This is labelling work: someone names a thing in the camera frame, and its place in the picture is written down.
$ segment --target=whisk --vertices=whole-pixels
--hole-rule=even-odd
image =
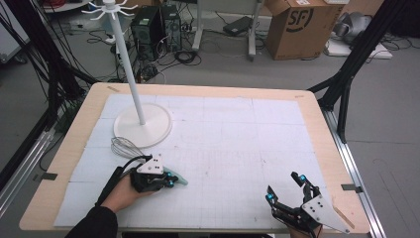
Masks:
[[[114,137],[111,139],[111,143],[112,152],[118,156],[133,159],[144,155],[133,142],[124,137]]]
[[[124,137],[114,137],[111,139],[111,150],[114,154],[130,159],[135,160],[136,158],[139,158],[141,156],[144,156],[143,152],[130,140],[124,138]],[[180,174],[177,172],[174,172],[173,170],[168,169],[167,167],[163,167],[163,170],[165,172],[170,172],[174,176],[178,177],[179,183],[183,185],[187,185],[188,181],[183,178]]]

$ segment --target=white mug tree stand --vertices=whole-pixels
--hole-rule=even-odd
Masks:
[[[121,9],[132,10],[137,7],[137,5],[132,8],[122,7],[126,2],[127,0],[122,4],[115,4],[115,0],[104,0],[104,6],[96,6],[93,3],[89,3],[91,6],[95,7],[96,10],[92,12],[82,12],[90,14],[102,11],[99,17],[91,20],[98,20],[102,18],[105,13],[109,15],[117,48],[120,51],[120,56],[123,61],[124,71],[130,84],[130,90],[135,105],[125,109],[117,117],[114,123],[114,134],[116,137],[124,137],[132,141],[139,148],[148,148],[158,144],[166,138],[172,127],[172,121],[169,113],[163,107],[153,103],[145,103],[142,106],[142,103],[140,102],[139,92],[134,80],[120,20],[118,16],[116,16],[118,13],[126,16],[133,16],[133,14],[127,14],[121,11]]]

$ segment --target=sf logo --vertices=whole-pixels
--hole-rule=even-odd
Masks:
[[[291,12],[289,21],[287,22],[286,31],[289,33],[302,31],[306,26],[308,26],[312,19],[313,13],[313,8]]]

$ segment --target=round white base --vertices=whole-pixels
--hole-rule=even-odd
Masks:
[[[139,148],[152,147],[161,142],[169,134],[172,121],[163,107],[142,103],[145,125],[140,125],[135,106],[124,110],[115,120],[114,134],[133,142]]]

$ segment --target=cardboard box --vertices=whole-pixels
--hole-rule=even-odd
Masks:
[[[265,0],[272,14],[265,45],[274,60],[319,57],[344,5],[324,0]]]

